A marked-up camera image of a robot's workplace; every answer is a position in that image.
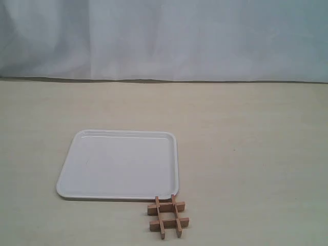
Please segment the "notched wooden piece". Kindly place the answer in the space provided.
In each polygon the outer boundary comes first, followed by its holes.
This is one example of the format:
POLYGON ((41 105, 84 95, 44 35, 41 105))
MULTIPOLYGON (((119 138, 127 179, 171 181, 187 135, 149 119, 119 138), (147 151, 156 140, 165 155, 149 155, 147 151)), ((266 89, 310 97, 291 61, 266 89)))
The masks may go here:
MULTIPOLYGON (((179 212, 183 212, 185 210, 185 202, 177 202, 177 207, 179 212)), ((161 213, 173 213, 173 205, 172 202, 161 202, 160 203, 160 212, 161 213)), ((156 204, 148 205, 147 214, 149 216, 157 215, 156 204)))
MULTIPOLYGON (((189 221, 190 219, 185 217, 185 218, 180 218, 180 225, 182 228, 186 228, 189 226, 189 221)), ((172 229, 177 227, 177 222, 176 219, 171 218, 171 219, 164 219, 162 221, 164 228, 172 229)), ((150 221, 149 222, 149 227, 150 231, 159 231, 160 230, 160 222, 159 220, 155 221, 150 221)))
POLYGON ((171 200, 173 205, 173 213, 175 215, 175 221, 176 221, 176 234, 177 237, 180 238, 182 236, 182 226, 181 226, 179 211, 174 194, 171 195, 171 200))
POLYGON ((165 228, 163 225, 163 220, 161 218, 161 213, 160 213, 160 202, 159 202, 159 197, 155 197, 155 203, 156 203, 156 209, 157 209, 157 216, 158 216, 158 221, 159 221, 159 229, 160 229, 160 235, 161 239, 165 239, 165 228))

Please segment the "white rectangular plastic tray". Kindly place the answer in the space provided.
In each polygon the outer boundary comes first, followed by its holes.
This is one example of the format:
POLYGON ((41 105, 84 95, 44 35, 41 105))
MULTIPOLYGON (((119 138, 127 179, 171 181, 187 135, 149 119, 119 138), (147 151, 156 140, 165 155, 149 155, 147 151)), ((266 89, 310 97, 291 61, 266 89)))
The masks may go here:
POLYGON ((160 131, 79 131, 56 191, 65 199, 169 199, 179 191, 177 140, 160 131))

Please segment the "white backdrop curtain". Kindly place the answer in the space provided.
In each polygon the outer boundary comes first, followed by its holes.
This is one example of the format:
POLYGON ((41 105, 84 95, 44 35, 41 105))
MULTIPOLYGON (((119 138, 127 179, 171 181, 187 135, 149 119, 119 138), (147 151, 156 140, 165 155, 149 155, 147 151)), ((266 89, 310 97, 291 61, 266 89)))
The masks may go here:
POLYGON ((327 82, 327 1, 1 1, 1 77, 327 82))

